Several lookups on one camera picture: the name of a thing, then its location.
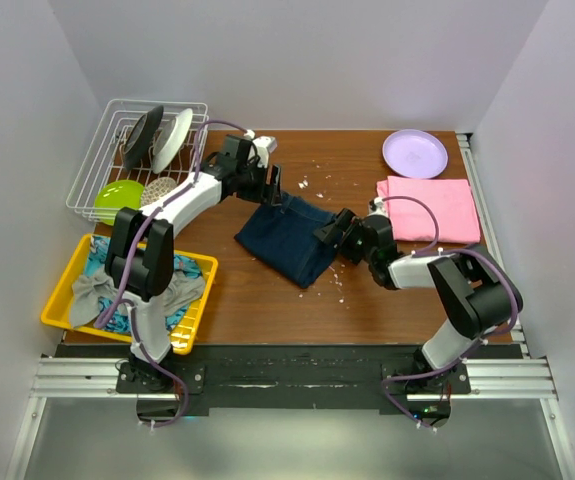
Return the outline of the dark blue denim jeans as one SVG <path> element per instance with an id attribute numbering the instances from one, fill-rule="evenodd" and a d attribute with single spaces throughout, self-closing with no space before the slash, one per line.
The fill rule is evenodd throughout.
<path id="1" fill-rule="evenodd" d="M 299 196 L 281 194 L 276 206 L 260 205 L 234 239 L 301 289 L 310 287 L 336 256 L 315 231 L 334 223 L 336 215 Z"/>

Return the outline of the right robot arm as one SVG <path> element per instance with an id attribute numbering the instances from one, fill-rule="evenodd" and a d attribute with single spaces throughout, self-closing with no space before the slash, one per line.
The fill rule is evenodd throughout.
<path id="1" fill-rule="evenodd" d="M 445 322 L 416 351 L 410 372 L 390 378 L 413 381 L 423 392 L 436 392 L 447 382 L 448 371 L 502 324 L 512 328 L 523 308 L 520 292 L 481 244 L 405 255 L 398 249 L 387 215 L 373 212 L 360 218 L 348 209 L 314 235 L 336 247 L 346 260 L 354 264 L 364 261 L 372 279 L 385 289 L 436 290 Z"/>

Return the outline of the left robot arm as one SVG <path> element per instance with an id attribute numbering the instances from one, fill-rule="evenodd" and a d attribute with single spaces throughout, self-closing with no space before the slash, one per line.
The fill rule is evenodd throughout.
<path id="1" fill-rule="evenodd" d="M 194 171 L 171 193 L 139 210 L 125 207 L 117 213 L 105 261 L 117 295 L 97 318 L 96 327 L 108 323 L 118 307 L 126 308 L 131 353 L 144 361 L 138 378 L 150 391 L 163 392 L 174 380 L 174 368 L 163 361 L 172 345 L 162 295 L 173 277 L 176 236 L 230 196 L 279 204 L 281 167 L 269 161 L 276 148 L 271 136 L 228 134 L 221 149 L 196 160 Z"/>

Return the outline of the pink t-shirt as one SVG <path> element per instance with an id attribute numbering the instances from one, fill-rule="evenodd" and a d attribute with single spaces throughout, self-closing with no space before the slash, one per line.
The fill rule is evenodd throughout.
<path id="1" fill-rule="evenodd" d="M 454 244 L 477 243 L 481 230 L 472 190 L 466 179 L 411 179 L 388 176 L 376 183 L 381 198 L 405 196 L 426 205 L 438 223 L 438 241 Z M 424 207 L 409 200 L 390 200 L 386 210 L 396 240 L 430 242 L 435 225 Z"/>

